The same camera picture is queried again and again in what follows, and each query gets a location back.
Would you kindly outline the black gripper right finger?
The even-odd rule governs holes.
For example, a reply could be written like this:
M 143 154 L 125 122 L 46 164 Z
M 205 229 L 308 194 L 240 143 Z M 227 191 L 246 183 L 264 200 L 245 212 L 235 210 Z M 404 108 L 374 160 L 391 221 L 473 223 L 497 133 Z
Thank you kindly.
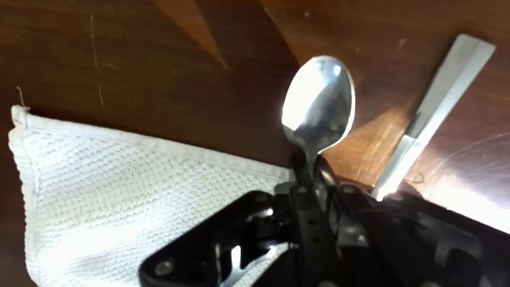
M 510 234 L 412 192 L 382 200 L 326 160 L 326 218 L 352 278 L 364 287 L 510 287 Z

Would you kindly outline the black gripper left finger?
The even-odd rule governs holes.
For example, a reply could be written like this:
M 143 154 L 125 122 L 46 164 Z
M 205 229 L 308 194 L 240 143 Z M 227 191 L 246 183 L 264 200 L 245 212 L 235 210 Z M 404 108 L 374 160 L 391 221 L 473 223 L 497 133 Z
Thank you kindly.
M 267 263 L 256 283 L 340 287 L 334 235 L 313 188 L 248 191 L 146 256 L 141 287 L 232 287 Z

